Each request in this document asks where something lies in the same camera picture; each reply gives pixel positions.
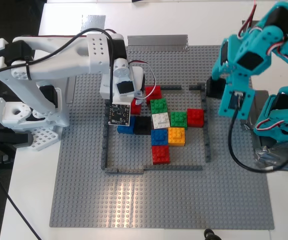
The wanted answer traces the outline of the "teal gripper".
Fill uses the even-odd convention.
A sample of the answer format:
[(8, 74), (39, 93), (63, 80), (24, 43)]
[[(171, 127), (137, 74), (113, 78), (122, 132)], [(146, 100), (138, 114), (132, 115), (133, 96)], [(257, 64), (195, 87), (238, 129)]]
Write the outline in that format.
[(250, 77), (260, 75), (271, 66), (271, 45), (271, 32), (246, 33), (242, 38), (230, 35), (221, 44), (220, 66), (212, 67), (211, 80), (225, 77), (226, 87), (247, 89)]

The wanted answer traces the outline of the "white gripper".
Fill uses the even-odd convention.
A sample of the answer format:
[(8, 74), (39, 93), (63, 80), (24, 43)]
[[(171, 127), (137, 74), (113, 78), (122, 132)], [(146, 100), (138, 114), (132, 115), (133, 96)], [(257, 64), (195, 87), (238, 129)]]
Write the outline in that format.
[(145, 74), (140, 66), (132, 66), (124, 58), (113, 64), (112, 103), (141, 105), (144, 99)]

